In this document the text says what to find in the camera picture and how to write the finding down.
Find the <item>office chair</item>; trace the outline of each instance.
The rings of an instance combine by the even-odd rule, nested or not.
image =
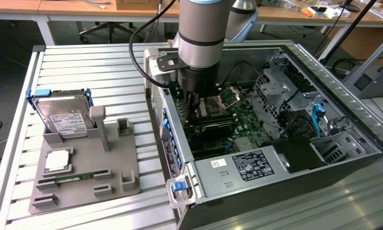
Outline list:
[[[112,44],[112,34],[114,33],[114,29],[122,30],[129,34],[133,34],[134,31],[128,29],[126,27],[121,26],[121,23],[114,22],[106,22],[101,24],[100,22],[96,22],[96,26],[85,31],[80,31],[80,40],[84,43],[88,43],[88,38],[85,37],[85,34],[89,34],[95,31],[99,31],[101,29],[105,29],[109,27],[109,44]],[[138,35],[138,41],[144,42],[144,37]]]

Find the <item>warning label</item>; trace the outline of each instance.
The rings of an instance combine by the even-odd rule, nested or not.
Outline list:
[[[245,181],[274,174],[273,168],[261,150],[233,157],[241,178]]]
[[[80,113],[51,115],[49,118],[61,135],[87,132],[83,115]]]

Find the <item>hard drive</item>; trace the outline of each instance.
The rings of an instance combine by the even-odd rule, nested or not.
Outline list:
[[[48,133],[60,133],[63,138],[87,136],[87,130],[96,125],[89,118],[89,107],[93,105],[91,91],[36,90],[35,95],[27,92],[27,99],[37,111]]]

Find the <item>green circuit board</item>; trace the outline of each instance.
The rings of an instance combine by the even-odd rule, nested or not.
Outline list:
[[[176,93],[177,90],[178,87],[172,88],[172,95],[180,95]],[[225,105],[230,105],[237,100],[232,90],[226,90],[221,94],[221,98]],[[252,98],[246,99],[242,94],[240,94],[240,101],[237,101],[237,103],[234,103],[229,108],[222,109],[220,106],[212,106],[212,108],[216,107],[216,109],[212,110],[212,117],[216,117],[217,115],[234,115],[234,120],[237,120],[234,133],[228,137],[212,140],[193,139],[196,129],[200,127],[189,125],[186,100],[176,96],[173,96],[173,99],[196,160],[240,152],[241,150],[236,144],[236,139],[238,138],[246,137],[254,149],[260,148],[261,144],[270,140],[265,128],[260,125],[258,117],[253,110],[249,109]],[[210,101],[213,105],[216,96],[208,97],[208,101]]]

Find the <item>aluminum extrusion table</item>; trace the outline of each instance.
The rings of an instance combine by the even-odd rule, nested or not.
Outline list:
[[[136,44],[142,63],[146,48]],[[25,101],[28,88],[72,90],[89,87],[96,105],[106,106],[106,122],[134,123],[141,193],[53,213],[28,213],[44,125]],[[142,229],[176,230],[165,179],[144,94],[144,79],[129,59],[128,46],[48,46],[36,49],[23,85],[9,141],[0,167],[0,230]],[[209,229],[374,229],[383,226],[383,158],[335,185],[245,213]]]

